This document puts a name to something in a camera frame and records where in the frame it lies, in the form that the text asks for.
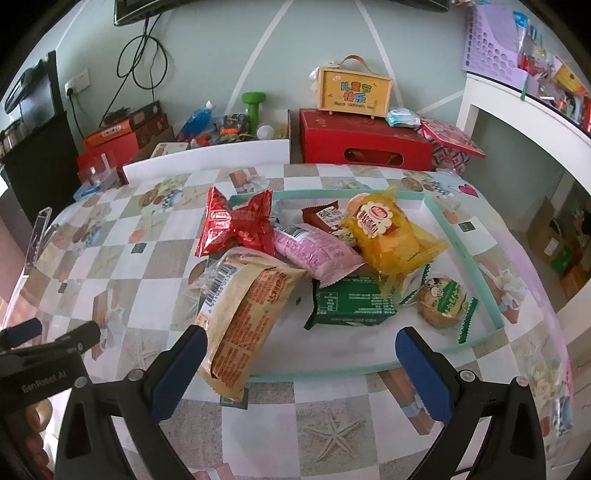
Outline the dark red snack packet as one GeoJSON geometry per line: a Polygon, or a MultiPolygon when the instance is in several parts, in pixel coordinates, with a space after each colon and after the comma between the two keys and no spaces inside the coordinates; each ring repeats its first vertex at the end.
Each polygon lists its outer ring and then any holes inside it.
{"type": "Polygon", "coordinates": [[[329,204],[304,208],[301,210],[301,217],[304,223],[334,234],[341,229],[345,214],[339,209],[339,202],[335,200],[329,204]]]}

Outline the wall power socket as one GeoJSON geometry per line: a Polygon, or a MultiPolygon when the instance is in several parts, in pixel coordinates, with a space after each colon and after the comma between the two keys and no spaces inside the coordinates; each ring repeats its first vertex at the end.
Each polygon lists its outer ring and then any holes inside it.
{"type": "Polygon", "coordinates": [[[90,72],[85,68],[81,73],[68,80],[64,85],[64,93],[67,97],[75,96],[91,85],[90,72]]]}

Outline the orange beige bread packet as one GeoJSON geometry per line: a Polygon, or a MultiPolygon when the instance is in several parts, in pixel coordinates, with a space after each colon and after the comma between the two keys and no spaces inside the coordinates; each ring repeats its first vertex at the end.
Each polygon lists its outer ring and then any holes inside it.
{"type": "Polygon", "coordinates": [[[242,401],[256,357],[307,271],[269,254],[233,247],[199,278],[204,302],[195,323],[207,349],[198,373],[212,390],[242,401]]]}

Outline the green dumbbell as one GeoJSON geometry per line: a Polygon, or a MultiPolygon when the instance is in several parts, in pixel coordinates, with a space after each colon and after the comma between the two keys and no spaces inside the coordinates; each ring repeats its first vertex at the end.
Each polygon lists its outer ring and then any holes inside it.
{"type": "Polygon", "coordinates": [[[259,128],[259,105],[266,101],[266,93],[259,91],[245,92],[242,94],[242,102],[246,105],[247,117],[249,117],[249,134],[256,135],[259,128]]]}

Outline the checkered patterned tablecloth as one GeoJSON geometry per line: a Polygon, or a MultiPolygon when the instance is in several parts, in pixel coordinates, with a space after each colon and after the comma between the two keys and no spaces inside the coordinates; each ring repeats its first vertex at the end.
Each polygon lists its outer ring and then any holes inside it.
{"type": "MultiPolygon", "coordinates": [[[[276,320],[249,379],[249,406],[224,407],[194,377],[163,425],[188,468],[228,464],[240,478],[396,478],[436,440],[420,397],[401,401],[387,381],[398,375],[394,336],[416,328],[457,367],[485,381],[527,379],[548,460],[573,432],[570,365],[538,273],[505,221],[471,184],[452,173],[390,168],[259,166],[280,220],[301,208],[346,204],[365,190],[397,190],[411,220],[447,242],[431,272],[455,280],[479,301],[465,343],[458,328],[438,330],[416,307],[378,326],[304,324],[314,304],[304,278],[276,320]]],[[[72,204],[12,295],[8,320],[38,315],[51,341],[96,321],[100,343],[86,353],[92,379],[119,380],[144,369],[197,317],[197,242],[209,189],[242,198],[228,169],[151,174],[72,204]]]]}

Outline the light blue tissue pack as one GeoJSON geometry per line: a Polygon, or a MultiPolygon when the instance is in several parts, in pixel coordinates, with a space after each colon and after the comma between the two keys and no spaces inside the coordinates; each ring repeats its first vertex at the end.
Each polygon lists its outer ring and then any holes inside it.
{"type": "Polygon", "coordinates": [[[393,108],[387,112],[385,117],[390,127],[418,129],[422,125],[418,114],[403,107],[393,108]]]}

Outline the yellow children's gift box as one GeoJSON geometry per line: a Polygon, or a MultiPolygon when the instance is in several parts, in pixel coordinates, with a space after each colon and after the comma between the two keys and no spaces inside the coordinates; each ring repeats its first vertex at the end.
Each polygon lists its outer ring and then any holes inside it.
{"type": "Polygon", "coordinates": [[[385,118],[390,110],[393,79],[370,70],[361,56],[318,67],[311,80],[319,111],[385,118]]]}

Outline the large red gift box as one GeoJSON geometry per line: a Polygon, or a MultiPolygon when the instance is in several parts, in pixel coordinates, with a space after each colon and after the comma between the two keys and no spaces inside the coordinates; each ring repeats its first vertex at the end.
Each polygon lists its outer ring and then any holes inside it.
{"type": "Polygon", "coordinates": [[[306,163],[432,169],[432,144],[382,118],[301,109],[300,140],[306,163]]]}

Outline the purple perforated organizer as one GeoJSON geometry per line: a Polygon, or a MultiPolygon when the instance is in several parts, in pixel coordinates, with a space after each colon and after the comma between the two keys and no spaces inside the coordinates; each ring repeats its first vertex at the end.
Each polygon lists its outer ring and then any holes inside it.
{"type": "Polygon", "coordinates": [[[469,8],[462,68],[521,90],[528,73],[518,67],[514,11],[495,4],[469,8]]]}

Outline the red patterned tin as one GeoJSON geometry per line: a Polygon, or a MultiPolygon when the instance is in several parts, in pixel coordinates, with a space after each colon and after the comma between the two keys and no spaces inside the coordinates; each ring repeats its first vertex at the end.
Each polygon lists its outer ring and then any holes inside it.
{"type": "Polygon", "coordinates": [[[453,170],[462,176],[471,158],[485,158],[486,153],[462,130],[441,120],[421,116],[419,133],[432,145],[435,170],[453,170]]]}

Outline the red box on floor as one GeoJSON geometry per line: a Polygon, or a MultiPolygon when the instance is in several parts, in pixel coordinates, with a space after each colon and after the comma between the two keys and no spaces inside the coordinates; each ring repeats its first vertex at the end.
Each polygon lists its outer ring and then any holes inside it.
{"type": "Polygon", "coordinates": [[[121,183],[127,184],[128,181],[123,173],[123,167],[131,161],[141,148],[141,142],[134,134],[130,133],[97,147],[87,149],[76,159],[79,176],[86,179],[91,167],[96,172],[103,172],[105,164],[108,164],[109,169],[117,171],[121,183]]]}

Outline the red snack bag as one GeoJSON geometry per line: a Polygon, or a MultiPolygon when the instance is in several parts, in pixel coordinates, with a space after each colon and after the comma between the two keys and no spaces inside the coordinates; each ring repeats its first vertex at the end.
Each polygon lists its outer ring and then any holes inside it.
{"type": "Polygon", "coordinates": [[[204,227],[195,255],[209,256],[236,245],[274,255],[273,226],[270,223],[273,192],[265,190],[242,206],[231,208],[216,187],[208,189],[204,227]]]}

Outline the pink snack packet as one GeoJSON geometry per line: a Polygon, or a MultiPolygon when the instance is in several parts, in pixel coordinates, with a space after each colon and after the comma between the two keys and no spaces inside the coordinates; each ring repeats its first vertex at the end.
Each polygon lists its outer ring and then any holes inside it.
{"type": "Polygon", "coordinates": [[[273,246],[281,256],[307,270],[322,287],[341,281],[365,264],[353,247],[308,224],[274,227],[273,246]]]}

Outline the orange carton box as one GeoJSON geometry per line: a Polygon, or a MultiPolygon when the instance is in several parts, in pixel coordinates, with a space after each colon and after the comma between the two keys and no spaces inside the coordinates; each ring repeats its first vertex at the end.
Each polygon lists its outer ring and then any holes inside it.
{"type": "Polygon", "coordinates": [[[92,149],[131,132],[130,119],[126,118],[87,136],[83,140],[83,145],[86,149],[92,149]]]}

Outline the clear plastic container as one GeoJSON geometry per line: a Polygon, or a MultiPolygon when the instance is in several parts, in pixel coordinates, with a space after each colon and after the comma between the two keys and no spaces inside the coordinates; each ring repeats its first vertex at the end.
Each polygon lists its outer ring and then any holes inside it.
{"type": "Polygon", "coordinates": [[[110,165],[105,153],[93,158],[89,166],[78,172],[78,177],[81,185],[73,194],[75,201],[121,186],[119,173],[110,165]]]}

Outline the pile of small toys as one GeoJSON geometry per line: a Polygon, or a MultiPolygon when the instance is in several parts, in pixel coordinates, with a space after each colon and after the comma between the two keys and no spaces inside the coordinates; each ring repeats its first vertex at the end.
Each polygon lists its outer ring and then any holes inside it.
{"type": "Polygon", "coordinates": [[[256,136],[249,132],[249,116],[233,113],[212,121],[203,132],[189,140],[189,146],[193,149],[242,143],[254,139],[256,136]]]}

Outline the yellow snack bag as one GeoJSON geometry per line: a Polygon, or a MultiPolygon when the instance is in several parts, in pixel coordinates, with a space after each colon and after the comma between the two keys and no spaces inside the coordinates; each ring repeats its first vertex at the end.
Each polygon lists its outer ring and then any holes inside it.
{"type": "Polygon", "coordinates": [[[407,217],[394,187],[353,197],[341,225],[351,232],[366,263],[376,270],[385,297],[448,248],[446,241],[407,217]]]}

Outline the black tv cabinet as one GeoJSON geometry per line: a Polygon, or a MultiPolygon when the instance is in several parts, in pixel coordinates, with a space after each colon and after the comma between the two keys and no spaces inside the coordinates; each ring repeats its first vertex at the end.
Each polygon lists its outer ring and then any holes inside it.
{"type": "Polygon", "coordinates": [[[60,213],[74,202],[80,180],[54,51],[18,78],[4,112],[20,115],[1,131],[7,148],[1,165],[21,209],[30,222],[47,207],[60,213]]]}

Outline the white snack packet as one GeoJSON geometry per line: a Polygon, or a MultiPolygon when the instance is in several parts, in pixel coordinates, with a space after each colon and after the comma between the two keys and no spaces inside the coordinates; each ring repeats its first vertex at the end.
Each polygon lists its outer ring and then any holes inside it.
{"type": "Polygon", "coordinates": [[[427,283],[432,274],[433,264],[427,263],[410,273],[394,290],[397,305],[410,305],[415,301],[419,290],[427,283]]]}

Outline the teal rimmed white tray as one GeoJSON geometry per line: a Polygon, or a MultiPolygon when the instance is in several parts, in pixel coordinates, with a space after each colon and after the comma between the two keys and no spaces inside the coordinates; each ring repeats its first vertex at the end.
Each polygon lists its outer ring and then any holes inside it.
{"type": "Polygon", "coordinates": [[[415,328],[430,347],[451,354],[474,346],[503,329],[496,300],[476,261],[454,227],[427,194],[401,192],[396,201],[407,217],[447,242],[423,278],[448,277],[478,303],[471,318],[437,329],[420,315],[415,302],[394,304],[382,296],[367,268],[356,270],[325,289],[304,279],[281,311],[252,367],[252,382],[283,382],[373,373],[399,366],[394,338],[404,327],[415,328]]]}

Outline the green snack packet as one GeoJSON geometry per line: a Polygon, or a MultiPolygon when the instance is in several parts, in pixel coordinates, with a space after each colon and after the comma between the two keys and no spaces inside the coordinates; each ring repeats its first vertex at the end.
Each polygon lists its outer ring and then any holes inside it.
{"type": "Polygon", "coordinates": [[[317,325],[377,326],[398,313],[370,276],[348,276],[328,287],[311,283],[312,311],[305,330],[317,325]]]}

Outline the round cake green wrapper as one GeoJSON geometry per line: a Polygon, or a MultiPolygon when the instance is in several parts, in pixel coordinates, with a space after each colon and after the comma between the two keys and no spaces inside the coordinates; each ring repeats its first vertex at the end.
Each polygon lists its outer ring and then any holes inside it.
{"type": "Polygon", "coordinates": [[[443,276],[427,278],[400,305],[415,307],[428,325],[454,335],[458,344],[465,344],[479,300],[463,285],[443,276]]]}

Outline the blue plastic bottle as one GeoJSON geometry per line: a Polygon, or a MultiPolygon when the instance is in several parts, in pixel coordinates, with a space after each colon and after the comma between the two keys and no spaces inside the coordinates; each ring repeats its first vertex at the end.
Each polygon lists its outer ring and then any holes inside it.
{"type": "Polygon", "coordinates": [[[176,140],[178,142],[190,142],[203,133],[211,125],[214,108],[214,104],[207,101],[204,107],[195,110],[177,133],[176,140]]]}

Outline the white shelf desk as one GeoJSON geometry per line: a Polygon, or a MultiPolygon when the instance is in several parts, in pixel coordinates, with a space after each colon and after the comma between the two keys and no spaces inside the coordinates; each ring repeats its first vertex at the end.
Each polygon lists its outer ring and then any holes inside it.
{"type": "Polygon", "coordinates": [[[552,156],[564,169],[563,190],[579,183],[590,189],[590,137],[541,102],[502,83],[469,73],[456,126],[472,136],[485,112],[520,132],[552,156]]]}

